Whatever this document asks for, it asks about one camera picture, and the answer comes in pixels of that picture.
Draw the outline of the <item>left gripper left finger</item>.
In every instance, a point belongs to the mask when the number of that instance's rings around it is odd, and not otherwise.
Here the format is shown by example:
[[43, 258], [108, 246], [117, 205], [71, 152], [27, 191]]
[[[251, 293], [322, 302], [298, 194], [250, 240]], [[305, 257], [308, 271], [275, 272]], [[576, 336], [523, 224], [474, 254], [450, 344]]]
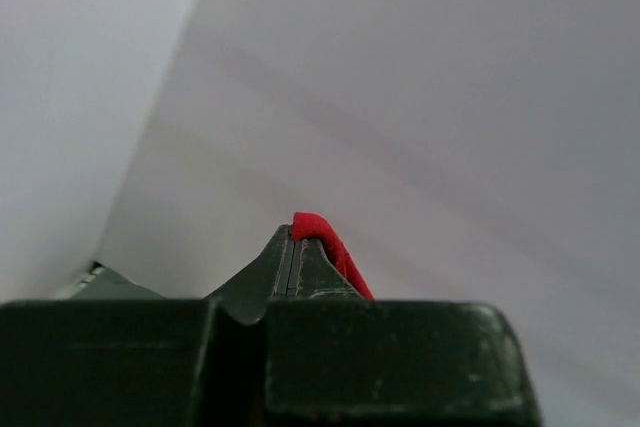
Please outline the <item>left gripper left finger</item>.
[[236, 321], [253, 324], [265, 314], [273, 297], [287, 291], [294, 241], [290, 225], [279, 226], [260, 254], [207, 296]]

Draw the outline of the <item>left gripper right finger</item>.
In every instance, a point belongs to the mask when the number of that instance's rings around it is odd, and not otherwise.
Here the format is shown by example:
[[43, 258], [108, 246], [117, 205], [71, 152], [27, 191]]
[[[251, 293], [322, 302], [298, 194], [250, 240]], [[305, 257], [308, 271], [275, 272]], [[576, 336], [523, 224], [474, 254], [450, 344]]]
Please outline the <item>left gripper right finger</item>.
[[304, 299], [363, 299], [329, 261], [318, 239], [295, 243], [290, 269], [290, 296]]

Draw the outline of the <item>red t shirt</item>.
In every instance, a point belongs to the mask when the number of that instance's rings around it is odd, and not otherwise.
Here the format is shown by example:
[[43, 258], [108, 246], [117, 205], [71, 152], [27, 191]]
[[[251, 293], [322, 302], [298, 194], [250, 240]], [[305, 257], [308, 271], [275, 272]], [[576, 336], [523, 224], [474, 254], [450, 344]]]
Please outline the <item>red t shirt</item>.
[[296, 212], [292, 235], [294, 241], [319, 240], [329, 262], [347, 282], [365, 299], [375, 299], [342, 239], [325, 218], [315, 213]]

